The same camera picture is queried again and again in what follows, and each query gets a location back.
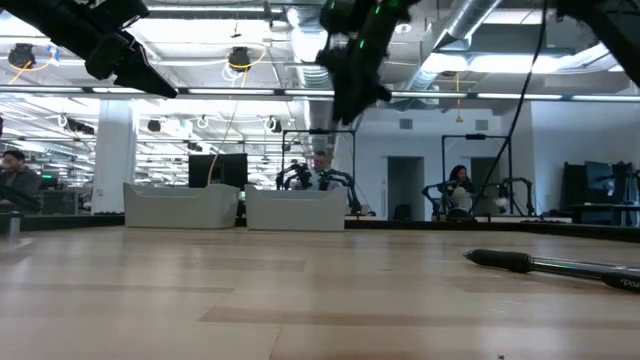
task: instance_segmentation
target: computer monitor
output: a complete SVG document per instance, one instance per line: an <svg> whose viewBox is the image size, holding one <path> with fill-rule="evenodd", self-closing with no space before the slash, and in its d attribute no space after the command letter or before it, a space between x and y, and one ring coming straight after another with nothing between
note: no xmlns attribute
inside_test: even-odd
<svg viewBox="0 0 640 360"><path fill-rule="evenodd" d="M203 188L210 183L217 183L244 190L244 186L249 182L247 154L220 154L213 167L211 179L207 179L215 157L189 155L189 187Z"/></svg>
<svg viewBox="0 0 640 360"><path fill-rule="evenodd" d="M587 201L609 203L615 190L615 176L611 164L585 161L587 173Z"/></svg>
<svg viewBox="0 0 640 360"><path fill-rule="evenodd" d="M615 188L615 176L611 164L585 161L587 171L587 187L592 190L613 190Z"/></svg>
<svg viewBox="0 0 640 360"><path fill-rule="evenodd" d="M40 190L57 190L59 179L57 175L42 174L40 179Z"/></svg>

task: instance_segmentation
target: light fixture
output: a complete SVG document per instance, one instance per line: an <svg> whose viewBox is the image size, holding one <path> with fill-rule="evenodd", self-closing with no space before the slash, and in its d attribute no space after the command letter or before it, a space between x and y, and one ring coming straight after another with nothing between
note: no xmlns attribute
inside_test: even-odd
<svg viewBox="0 0 640 360"><path fill-rule="evenodd" d="M190 94L196 95L274 95L273 90L261 89L189 89Z"/></svg>
<svg viewBox="0 0 640 360"><path fill-rule="evenodd" d="M285 90L285 95L288 96L333 96L333 90Z"/></svg>
<svg viewBox="0 0 640 360"><path fill-rule="evenodd" d="M101 93L101 94L143 94L143 91L132 88L93 88L93 92Z"/></svg>
<svg viewBox="0 0 640 360"><path fill-rule="evenodd" d="M72 86L0 86L7 93L79 93L82 88Z"/></svg>
<svg viewBox="0 0 640 360"><path fill-rule="evenodd" d="M409 24L400 24L398 26L396 26L394 32L396 34L406 34L409 31L411 31L411 25Z"/></svg>
<svg viewBox="0 0 640 360"><path fill-rule="evenodd" d="M263 12L264 8L257 6L247 6L247 7L231 7L231 6L215 6L215 5L204 5L204 6L177 6L177 5L149 5L147 8L150 11L193 11L193 12L202 12L202 11L210 11L210 12ZM271 10L275 14L281 14L281 9L273 9Z"/></svg>
<svg viewBox="0 0 640 360"><path fill-rule="evenodd" d="M467 97L467 93L455 93L455 92L438 92L438 91L394 91L394 97L403 97L408 99L464 99Z"/></svg>
<svg viewBox="0 0 640 360"><path fill-rule="evenodd" d="M520 94L479 93L476 97L478 99L517 100L517 99L520 99ZM560 100L562 99L562 95L525 94L524 99L525 100Z"/></svg>
<svg viewBox="0 0 640 360"><path fill-rule="evenodd" d="M207 119L205 115L202 115L202 117L196 122L196 125L198 125L200 129L206 129L209 127L209 119Z"/></svg>
<svg viewBox="0 0 640 360"><path fill-rule="evenodd" d="M445 71L467 71L469 64L467 59L461 55L432 53L427 60L422 63L420 69L427 73L441 73Z"/></svg>
<svg viewBox="0 0 640 360"><path fill-rule="evenodd" d="M589 101L589 102L640 102L640 96L623 96L623 95L574 95L571 97L573 101Z"/></svg>
<svg viewBox="0 0 640 360"><path fill-rule="evenodd" d="M469 63L469 71L483 73L526 74L531 70L532 55L480 55ZM560 66L560 58L541 55L538 57L533 72L549 74L556 72Z"/></svg>

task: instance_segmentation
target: white column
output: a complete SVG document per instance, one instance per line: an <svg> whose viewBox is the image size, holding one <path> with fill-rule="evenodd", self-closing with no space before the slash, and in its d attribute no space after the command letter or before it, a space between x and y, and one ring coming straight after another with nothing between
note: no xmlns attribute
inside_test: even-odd
<svg viewBox="0 0 640 360"><path fill-rule="evenodd" d="M133 183L138 115L129 100L102 100L98 122L92 214L124 212L122 184Z"/></svg>

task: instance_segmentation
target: table surface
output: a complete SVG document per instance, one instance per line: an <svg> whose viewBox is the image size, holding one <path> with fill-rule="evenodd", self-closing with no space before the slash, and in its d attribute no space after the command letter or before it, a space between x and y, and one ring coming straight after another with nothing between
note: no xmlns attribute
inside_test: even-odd
<svg viewBox="0 0 640 360"><path fill-rule="evenodd" d="M638 359L640 297L469 263L472 248L640 265L525 233L92 230L0 256L3 359Z"/></svg>

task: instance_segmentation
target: white container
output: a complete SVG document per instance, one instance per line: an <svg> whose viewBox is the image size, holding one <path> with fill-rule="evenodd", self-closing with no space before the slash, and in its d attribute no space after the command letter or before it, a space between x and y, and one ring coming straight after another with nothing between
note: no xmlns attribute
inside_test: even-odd
<svg viewBox="0 0 640 360"><path fill-rule="evenodd" d="M343 231L347 188L275 191L245 186L249 230Z"/></svg>
<svg viewBox="0 0 640 360"><path fill-rule="evenodd" d="M223 229L235 226L240 189L211 184L203 189L124 185L128 227Z"/></svg>

